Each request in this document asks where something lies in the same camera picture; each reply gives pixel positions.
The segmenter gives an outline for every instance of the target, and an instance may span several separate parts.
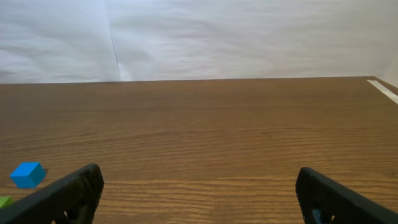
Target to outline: blue cube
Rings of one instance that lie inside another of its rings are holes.
[[[39,162],[23,162],[10,175],[19,188],[35,188],[44,176],[45,171]]]

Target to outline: crease in white backdrop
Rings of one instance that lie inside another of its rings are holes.
[[[395,0],[2,0],[0,83],[382,77],[398,53],[397,8]]]

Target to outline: green cube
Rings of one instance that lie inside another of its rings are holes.
[[[12,205],[14,201],[11,197],[0,197],[0,208]]]

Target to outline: brown tabletop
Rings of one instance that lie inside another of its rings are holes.
[[[0,195],[35,191],[20,162],[39,188],[95,162],[94,223],[303,223],[309,166],[398,211],[398,105],[367,78],[0,85]]]

